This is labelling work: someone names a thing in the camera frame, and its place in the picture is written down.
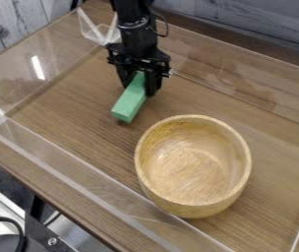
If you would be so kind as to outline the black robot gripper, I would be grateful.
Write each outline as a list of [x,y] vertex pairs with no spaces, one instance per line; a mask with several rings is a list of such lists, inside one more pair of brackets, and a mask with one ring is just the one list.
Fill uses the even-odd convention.
[[145,94],[153,96],[161,89],[161,81],[169,76],[171,56],[159,49],[155,19],[140,19],[133,23],[119,23],[120,42],[109,43],[108,62],[114,66],[124,88],[137,71],[144,72]]

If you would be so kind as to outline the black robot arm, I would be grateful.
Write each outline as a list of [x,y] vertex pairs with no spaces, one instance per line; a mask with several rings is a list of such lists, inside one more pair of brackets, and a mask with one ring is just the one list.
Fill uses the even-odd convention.
[[123,87],[127,88],[137,72],[144,74],[144,91],[153,96],[169,77],[171,56],[159,48],[156,21],[163,16],[153,11],[155,0],[110,0],[116,13],[120,42],[109,42],[108,62],[114,66]]

